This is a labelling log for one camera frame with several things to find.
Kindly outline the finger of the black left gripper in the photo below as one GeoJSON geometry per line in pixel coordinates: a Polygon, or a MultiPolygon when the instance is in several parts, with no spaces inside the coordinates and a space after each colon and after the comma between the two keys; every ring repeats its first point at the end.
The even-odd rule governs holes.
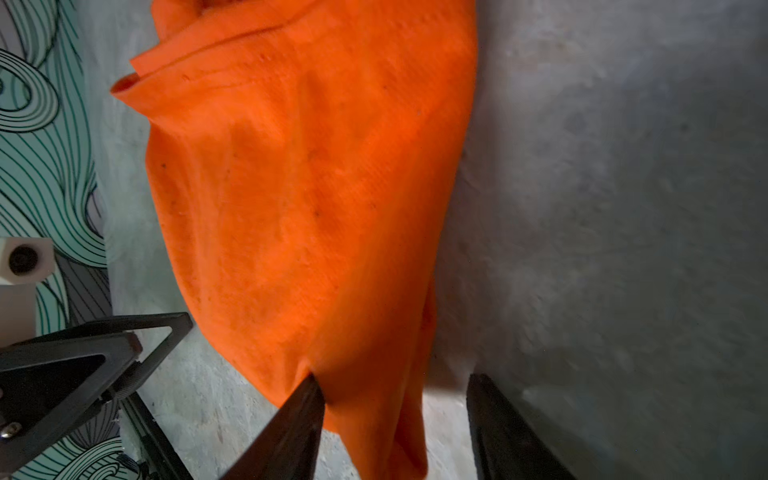
{"type": "Polygon", "coordinates": [[[23,368],[83,379],[87,397],[123,399],[135,392],[190,333],[184,312],[107,317],[23,343],[23,368]],[[148,354],[137,333],[159,329],[166,337],[148,354]]]}
{"type": "Polygon", "coordinates": [[[1,472],[16,472],[82,423],[141,352],[132,333],[3,348],[1,472]]]}

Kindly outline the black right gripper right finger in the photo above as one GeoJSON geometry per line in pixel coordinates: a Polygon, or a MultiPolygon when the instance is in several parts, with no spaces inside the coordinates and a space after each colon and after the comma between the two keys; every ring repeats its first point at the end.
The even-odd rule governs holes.
{"type": "Polygon", "coordinates": [[[478,479],[574,478],[489,376],[470,375],[466,407],[478,479]]]}

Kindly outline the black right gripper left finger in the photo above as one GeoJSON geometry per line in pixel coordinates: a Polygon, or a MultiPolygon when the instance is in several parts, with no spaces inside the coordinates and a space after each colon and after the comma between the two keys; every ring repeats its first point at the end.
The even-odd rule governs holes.
{"type": "Polygon", "coordinates": [[[296,387],[222,479],[312,479],[324,414],[322,390],[310,375],[296,387]]]}

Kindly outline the orange t-shirt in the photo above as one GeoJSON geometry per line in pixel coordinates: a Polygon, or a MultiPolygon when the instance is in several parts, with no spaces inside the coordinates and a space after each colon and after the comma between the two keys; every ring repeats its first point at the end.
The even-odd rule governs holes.
{"type": "Polygon", "coordinates": [[[172,269],[283,404],[308,376],[364,479],[422,479],[433,272],[476,79],[471,1],[156,1],[113,95],[150,124],[172,269]]]}

